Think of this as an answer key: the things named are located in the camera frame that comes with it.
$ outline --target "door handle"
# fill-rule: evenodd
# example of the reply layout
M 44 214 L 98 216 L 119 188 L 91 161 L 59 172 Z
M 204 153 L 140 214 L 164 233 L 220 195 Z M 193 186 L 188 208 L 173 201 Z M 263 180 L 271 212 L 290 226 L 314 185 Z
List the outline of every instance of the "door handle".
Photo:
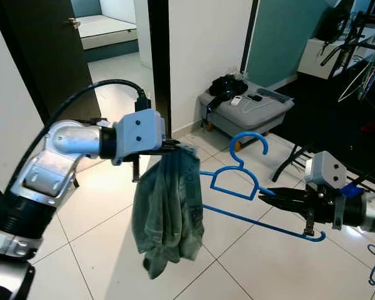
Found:
M 69 17 L 68 23 L 71 24 L 74 29 L 78 29 L 78 27 L 81 25 L 81 22 L 77 21 L 74 17 Z

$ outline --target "gray ottoman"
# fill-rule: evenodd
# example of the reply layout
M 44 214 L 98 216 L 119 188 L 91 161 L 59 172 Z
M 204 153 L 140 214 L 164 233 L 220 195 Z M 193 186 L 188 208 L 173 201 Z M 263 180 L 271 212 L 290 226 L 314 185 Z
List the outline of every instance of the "gray ottoman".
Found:
M 247 82 L 249 89 L 243 94 L 240 103 L 237 106 L 230 105 L 231 100 L 221 103 L 214 112 L 208 114 L 209 126 L 216 126 L 220 130 L 235 136 L 242 131 L 256 131 L 265 133 L 273 127 L 282 123 L 286 112 L 294 106 L 293 98 L 285 101 L 278 101 L 271 97 L 262 96 L 262 100 L 254 100 L 243 97 L 244 95 L 256 95 L 257 89 L 263 88 L 257 84 Z M 199 96 L 201 104 L 201 116 L 206 118 L 207 105 L 214 99 L 208 91 Z M 253 137 L 244 137 L 241 143 L 246 143 Z

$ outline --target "green cloth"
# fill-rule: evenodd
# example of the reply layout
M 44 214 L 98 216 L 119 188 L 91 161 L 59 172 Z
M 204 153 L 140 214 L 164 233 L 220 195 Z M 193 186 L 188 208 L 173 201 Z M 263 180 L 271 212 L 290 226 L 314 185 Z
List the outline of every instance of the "green cloth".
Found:
M 137 184 L 132 231 L 143 266 L 151 279 L 167 262 L 194 260 L 204 234 L 200 188 L 200 160 L 196 151 L 183 146 L 164 155 Z

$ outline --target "stool leg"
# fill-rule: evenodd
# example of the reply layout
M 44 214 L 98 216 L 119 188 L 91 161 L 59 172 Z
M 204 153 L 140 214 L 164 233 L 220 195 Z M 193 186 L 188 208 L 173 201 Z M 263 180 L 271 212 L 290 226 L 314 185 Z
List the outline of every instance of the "stool leg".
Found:
M 213 131 L 213 129 L 214 129 L 214 124 L 209 122 L 207 124 L 207 131 Z
M 239 152 L 242 149 L 242 143 L 237 141 L 235 142 L 235 152 Z

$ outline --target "white wall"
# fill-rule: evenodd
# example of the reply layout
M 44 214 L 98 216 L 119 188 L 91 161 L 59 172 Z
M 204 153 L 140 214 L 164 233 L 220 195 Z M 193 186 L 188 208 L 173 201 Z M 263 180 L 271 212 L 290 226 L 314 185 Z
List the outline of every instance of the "white wall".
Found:
M 134 3 L 140 60 L 143 66 L 152 69 L 148 0 L 134 0 Z
M 0 33 L 0 189 L 43 123 Z
M 100 6 L 103 16 L 136 24 L 133 0 L 100 0 Z
M 252 0 L 169 2 L 172 131 L 200 119 L 197 96 L 240 68 Z

